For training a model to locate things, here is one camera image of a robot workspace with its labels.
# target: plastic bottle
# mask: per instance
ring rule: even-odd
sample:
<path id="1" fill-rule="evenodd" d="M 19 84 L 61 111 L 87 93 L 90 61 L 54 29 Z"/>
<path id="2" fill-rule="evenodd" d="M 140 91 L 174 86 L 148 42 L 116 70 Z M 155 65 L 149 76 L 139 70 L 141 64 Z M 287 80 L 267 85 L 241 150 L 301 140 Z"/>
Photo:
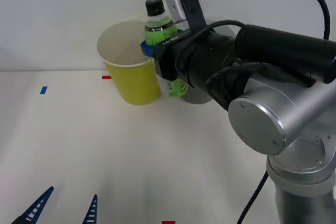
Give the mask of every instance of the plastic bottle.
<path id="1" fill-rule="evenodd" d="M 172 17 L 165 11 L 162 0 L 147 0 L 145 2 L 149 17 L 145 26 L 145 41 L 149 46 L 155 46 L 177 34 L 177 26 Z M 160 86 L 171 97 L 183 97 L 187 84 L 176 79 L 172 82 L 158 77 Z"/>

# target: blue tape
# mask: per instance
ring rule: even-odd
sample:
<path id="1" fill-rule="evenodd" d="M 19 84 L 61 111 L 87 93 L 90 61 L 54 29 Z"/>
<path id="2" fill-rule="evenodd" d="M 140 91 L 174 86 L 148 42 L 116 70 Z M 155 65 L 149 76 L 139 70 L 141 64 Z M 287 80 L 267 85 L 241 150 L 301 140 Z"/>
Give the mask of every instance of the blue tape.
<path id="1" fill-rule="evenodd" d="M 48 88 L 47 86 L 42 87 L 40 94 L 45 94 L 47 91 L 47 88 Z"/>

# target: green bottle label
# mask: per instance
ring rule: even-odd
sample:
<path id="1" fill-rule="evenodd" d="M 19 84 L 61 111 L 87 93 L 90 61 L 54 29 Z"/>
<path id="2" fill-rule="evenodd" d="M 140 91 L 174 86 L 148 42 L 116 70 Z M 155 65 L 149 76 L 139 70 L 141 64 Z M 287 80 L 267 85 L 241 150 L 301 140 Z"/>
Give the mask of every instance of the green bottle label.
<path id="1" fill-rule="evenodd" d="M 155 46 L 157 43 L 173 37 L 175 34 L 177 34 L 177 26 L 173 21 L 154 28 L 145 26 L 145 40 L 149 46 Z"/>
<path id="2" fill-rule="evenodd" d="M 177 34 L 176 24 L 170 20 L 168 23 L 157 27 L 145 26 L 145 40 L 147 45 L 155 46 L 156 44 L 169 39 Z M 187 84 L 177 79 L 172 82 L 166 81 L 167 89 L 171 97 L 182 97 L 185 94 Z"/>

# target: metal cylinder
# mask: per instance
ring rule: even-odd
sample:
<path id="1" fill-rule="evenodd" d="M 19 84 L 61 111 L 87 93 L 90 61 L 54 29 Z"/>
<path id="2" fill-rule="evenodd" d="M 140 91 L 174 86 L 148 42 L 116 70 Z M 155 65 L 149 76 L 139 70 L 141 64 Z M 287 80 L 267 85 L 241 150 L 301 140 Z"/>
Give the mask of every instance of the metal cylinder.
<path id="1" fill-rule="evenodd" d="M 336 80 L 305 89 L 253 76 L 246 91 L 231 102 L 230 123 L 252 149 L 277 155 L 300 137 L 305 125 L 336 101 Z"/>
<path id="2" fill-rule="evenodd" d="M 276 204 L 281 224 L 335 224 L 333 191 L 314 197 L 291 194 L 276 186 Z"/>

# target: white wall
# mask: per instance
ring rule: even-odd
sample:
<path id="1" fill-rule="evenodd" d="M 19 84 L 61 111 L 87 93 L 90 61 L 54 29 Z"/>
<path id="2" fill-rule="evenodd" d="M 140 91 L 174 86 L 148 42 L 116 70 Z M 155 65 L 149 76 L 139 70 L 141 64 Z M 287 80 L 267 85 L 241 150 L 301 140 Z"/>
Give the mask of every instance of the white wall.
<path id="1" fill-rule="evenodd" d="M 101 69 L 100 33 L 144 11 L 145 0 L 0 0 L 0 70 Z M 336 40 L 336 0 L 326 0 Z M 322 37 L 315 0 L 202 0 L 210 14 Z"/>

